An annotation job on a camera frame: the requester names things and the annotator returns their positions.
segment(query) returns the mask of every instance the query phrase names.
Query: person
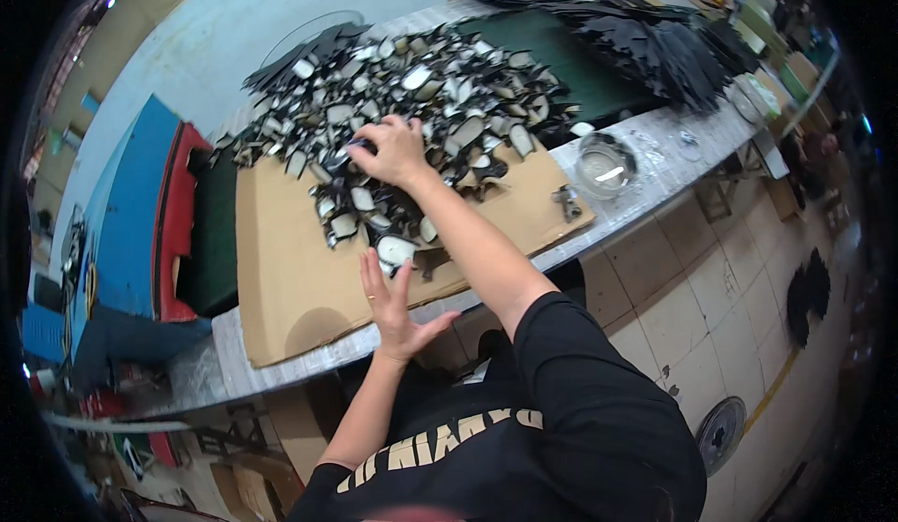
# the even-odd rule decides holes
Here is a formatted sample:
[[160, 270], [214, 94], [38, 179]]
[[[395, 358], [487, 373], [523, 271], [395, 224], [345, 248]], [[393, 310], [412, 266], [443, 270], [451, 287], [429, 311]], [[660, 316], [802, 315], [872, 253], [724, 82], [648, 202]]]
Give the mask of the person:
[[356, 137], [377, 149], [349, 147], [355, 164], [420, 205], [505, 334], [483, 382], [397, 414], [410, 360], [460, 314], [411, 322], [410, 262], [390, 286], [361, 254], [381, 344], [288, 520], [698, 520], [706, 474], [674, 399], [443, 183], [419, 120], [389, 115]]
[[840, 121], [837, 121], [833, 131], [823, 134], [812, 130], [803, 138], [791, 132], [780, 142], [780, 154], [789, 168], [789, 185], [802, 209], [802, 187], [812, 201], [822, 197], [826, 191], [830, 159], [839, 153], [839, 139], [836, 136], [839, 127]]

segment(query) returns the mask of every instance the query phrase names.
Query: fingers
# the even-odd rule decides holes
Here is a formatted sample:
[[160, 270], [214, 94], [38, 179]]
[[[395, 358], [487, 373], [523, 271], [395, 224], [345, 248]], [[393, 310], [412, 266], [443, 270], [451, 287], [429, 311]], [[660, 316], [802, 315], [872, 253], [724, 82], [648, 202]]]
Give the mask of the fingers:
[[368, 296], [374, 296], [373, 303], [386, 304], [390, 301], [390, 292], [384, 284], [384, 272], [381, 270], [380, 260], [374, 247], [368, 247], [368, 253], [365, 256], [368, 265], [368, 283], [370, 292]]
[[362, 171], [369, 175], [374, 174], [375, 166], [377, 165], [377, 158], [374, 154], [366, 150], [364, 147], [355, 146], [354, 144], [349, 144], [348, 146], [346, 146], [346, 153], [349, 154], [349, 157], [352, 158], [352, 161], [357, 166], [362, 168]]
[[377, 144], [378, 142], [384, 140], [386, 138], [386, 130], [380, 128], [381, 125], [368, 123], [365, 124], [362, 128], [355, 131], [355, 134], [352, 135], [353, 138], [367, 138]]
[[398, 114], [388, 114], [387, 116], [381, 119], [381, 123], [389, 124], [390, 126], [402, 127], [403, 129], [409, 128], [405, 121], [402, 120], [402, 117], [398, 116]]
[[406, 259], [396, 273], [396, 300], [403, 306], [409, 303], [409, 283], [411, 281], [411, 259]]
[[415, 117], [411, 121], [409, 121], [409, 125], [411, 127], [411, 131], [415, 133], [415, 136], [423, 136], [423, 132], [421, 132], [421, 119]]
[[462, 312], [446, 312], [433, 321], [427, 322], [421, 326], [421, 335], [432, 340], [437, 335], [443, 333], [452, 323], [462, 316]]
[[358, 276], [362, 278], [362, 290], [366, 296], [371, 295], [371, 279], [368, 275], [368, 255], [367, 253], [358, 256]]

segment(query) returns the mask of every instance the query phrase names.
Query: green felt board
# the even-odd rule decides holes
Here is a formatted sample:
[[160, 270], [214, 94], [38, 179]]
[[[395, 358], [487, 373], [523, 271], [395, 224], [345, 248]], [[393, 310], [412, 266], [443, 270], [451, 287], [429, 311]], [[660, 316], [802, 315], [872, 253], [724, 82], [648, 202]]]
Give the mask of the green felt board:
[[237, 305], [237, 167], [229, 156], [223, 153], [214, 167], [196, 174], [190, 258], [181, 259], [178, 274], [178, 299], [203, 317]]
[[[600, 119], [653, 101], [644, 86], [621, 78], [592, 58], [578, 39], [552, 16], [541, 12], [500, 14], [459, 25], [463, 33], [480, 31], [483, 40], [507, 51], [532, 51], [570, 87], [567, 101], [579, 102], [581, 121]], [[196, 178], [191, 257], [181, 260], [178, 298], [204, 317], [237, 305], [237, 247], [234, 193], [237, 170], [222, 155], [215, 167]]]

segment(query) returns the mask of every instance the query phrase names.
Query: cardboard box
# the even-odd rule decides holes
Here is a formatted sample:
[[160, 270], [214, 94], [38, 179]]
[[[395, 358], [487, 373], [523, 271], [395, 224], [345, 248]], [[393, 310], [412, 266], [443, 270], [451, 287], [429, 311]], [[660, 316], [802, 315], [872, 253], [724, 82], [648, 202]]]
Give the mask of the cardboard box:
[[789, 94], [789, 92], [786, 91], [784, 87], [780, 86], [780, 83], [778, 81], [771, 78], [767, 71], [762, 67], [759, 67], [757, 70], [755, 70], [754, 76], [758, 79], [762, 86], [768, 88], [771, 92], [773, 92], [773, 94], [777, 98], [777, 104], [780, 106], [780, 113], [782, 113], [783, 107], [785, 107], [787, 104], [789, 104], [790, 101], [792, 101], [792, 96]]
[[792, 192], [792, 186], [786, 177], [776, 181], [767, 181], [767, 192], [770, 200], [773, 201], [773, 208], [777, 210], [777, 216], [781, 220], [785, 220], [793, 214], [800, 214], [801, 208], [798, 207], [798, 201]]
[[253, 454], [209, 465], [228, 512], [241, 522], [280, 522], [303, 493], [293, 466]]
[[[503, 182], [487, 200], [472, 206], [527, 255], [590, 223], [583, 211], [570, 224], [551, 194], [570, 183], [544, 147], [521, 160], [497, 146], [508, 163]], [[358, 278], [364, 234], [328, 249], [309, 189], [311, 173], [297, 181], [276, 158], [263, 158], [237, 175], [237, 286], [243, 344], [254, 368], [290, 359], [371, 322], [372, 313]], [[431, 282], [412, 275], [409, 307], [465, 290], [468, 283], [454, 262], [434, 272]]]
[[216, 482], [224, 507], [231, 516], [240, 522], [260, 522], [256, 514], [243, 504], [233, 468], [228, 464], [210, 464], [209, 469], [212, 471], [212, 479]]
[[266, 393], [265, 407], [284, 449], [300, 480], [308, 483], [315, 464], [328, 448], [312, 412], [305, 387], [290, 387]]
[[266, 486], [265, 477], [261, 473], [235, 465], [233, 476], [237, 480], [240, 500], [250, 510], [267, 522], [277, 522], [283, 517], [275, 512], [280, 511], [280, 501], [274, 490]]
[[801, 52], [793, 52], [787, 58], [786, 65], [792, 70], [792, 74], [801, 82], [808, 92], [814, 91], [817, 85], [817, 77], [820, 76], [820, 70], [814, 66], [811, 60], [807, 59]]

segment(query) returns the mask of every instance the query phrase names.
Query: cardboard sheet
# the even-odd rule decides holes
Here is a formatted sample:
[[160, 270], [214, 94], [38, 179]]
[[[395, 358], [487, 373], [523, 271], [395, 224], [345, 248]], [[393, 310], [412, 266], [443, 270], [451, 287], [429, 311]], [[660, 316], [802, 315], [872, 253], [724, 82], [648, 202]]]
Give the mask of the cardboard sheet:
[[[521, 161], [512, 149], [496, 154], [509, 164], [503, 181], [474, 208], [502, 230], [524, 254], [535, 254], [591, 222], [595, 215], [578, 201], [583, 215], [566, 224], [551, 194], [569, 183], [544, 148]], [[296, 181], [274, 158], [264, 158], [237, 175], [237, 286], [243, 344], [254, 368], [293, 358], [333, 341], [372, 320], [358, 279], [358, 255], [365, 235], [328, 249], [312, 198], [311, 174]], [[448, 262], [425, 283], [412, 276], [414, 307], [467, 288]]]

